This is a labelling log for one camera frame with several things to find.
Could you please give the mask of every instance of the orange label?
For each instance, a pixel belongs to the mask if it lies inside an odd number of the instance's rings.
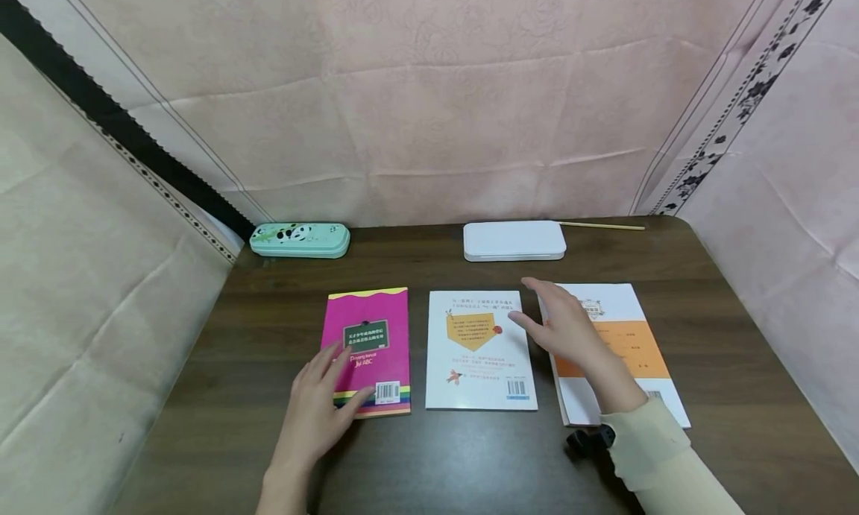
[[[600,337],[623,359],[632,377],[645,379],[671,379],[668,367],[656,345],[646,321],[594,322]],[[555,357],[559,377],[584,377],[581,368]]]
[[[490,341],[495,332],[495,316],[482,314],[447,314],[447,338],[470,351],[477,351]]]

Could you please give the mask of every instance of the book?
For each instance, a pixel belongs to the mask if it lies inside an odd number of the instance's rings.
[[[363,387],[374,386],[375,394],[358,409],[356,418],[412,412],[407,288],[328,295],[322,347],[333,341],[352,346],[350,363],[334,388],[335,406],[342,407]]]
[[[426,408],[537,410],[519,291],[431,291]]]
[[[691,427],[632,284],[558,285],[576,295],[600,337],[623,359],[646,394],[665,402],[680,426]],[[539,308],[546,323],[548,316],[542,301]],[[600,406],[582,370],[555,356],[552,369],[564,425],[599,425]]]

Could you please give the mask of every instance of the beige sleeve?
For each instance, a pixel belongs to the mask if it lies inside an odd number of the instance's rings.
[[[743,513],[661,401],[604,414],[602,422],[616,435],[609,448],[615,473],[648,514]]]

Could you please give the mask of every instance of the black floral border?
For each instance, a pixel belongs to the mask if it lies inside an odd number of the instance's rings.
[[[689,200],[713,167],[728,153],[730,144],[767,96],[781,71],[793,58],[793,54],[831,1],[793,2],[787,17],[770,40],[767,50],[761,53],[750,73],[729,99],[722,115],[697,147],[694,158],[674,177],[648,215],[676,215],[686,200]]]
[[[94,121],[99,133],[109,133],[112,138],[121,141],[120,146],[128,156],[134,155],[136,164],[143,166],[142,163],[145,163],[145,167],[138,169],[141,175],[142,171],[146,171],[147,175],[152,177],[152,172],[155,171],[162,177],[159,184],[165,181],[170,183],[177,192],[181,192],[200,208],[215,216],[238,237],[244,240],[250,238],[256,228],[254,223],[227,202],[209,183],[166,153],[164,148],[131,118],[127,110],[120,107],[113,97],[66,53],[63,46],[57,44],[39,20],[18,0],[0,0],[0,34],[6,36],[6,39],[33,63],[66,101],[74,105],[75,110],[83,114],[85,119]],[[190,214],[184,209],[180,213]]]
[[[237,253],[233,253],[233,251],[230,250],[230,248],[227,247],[227,245],[224,244],[224,242],[222,242],[213,231],[206,227],[203,222],[200,222],[197,217],[194,216],[193,210],[188,209],[187,206],[179,200],[179,198],[176,198],[175,195],[166,188],[163,180],[154,174],[148,166],[143,165],[139,159],[135,159],[134,155],[132,155],[131,152],[123,146],[123,144],[114,139],[113,136],[111,136],[110,133],[108,133],[102,126],[98,125],[95,120],[92,120],[77,103],[66,96],[66,93],[57,88],[50,80],[48,82],[54,87],[54,90],[57,91],[58,95],[62,96],[63,99],[66,99],[66,103],[72,105],[72,109],[74,109],[82,119],[86,120],[86,123],[89,124],[92,130],[98,133],[98,135],[100,135],[101,138],[104,139],[105,142],[107,142],[107,144],[109,144],[126,163],[131,165],[131,167],[137,171],[137,174],[140,174],[140,177],[147,181],[149,186],[156,189],[156,191],[164,197],[166,203],[170,204],[175,212],[185,219],[185,221],[190,224],[197,233],[203,236],[203,238],[205,238],[213,248],[217,250],[218,254],[223,256],[230,263],[234,263],[236,261]]]

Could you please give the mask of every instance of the wooden table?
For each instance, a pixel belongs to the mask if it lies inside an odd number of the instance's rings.
[[[245,249],[113,506],[115,514],[252,514],[292,378],[320,344],[334,291],[409,288],[412,415],[363,420],[320,465],[311,513],[617,514],[638,511],[611,469],[564,450],[548,355],[530,342],[538,412],[424,409],[430,290],[519,279],[632,282],[702,459],[750,514],[855,513],[859,479],[693,231],[567,228],[556,262],[469,263],[462,227],[353,231],[340,260]]]

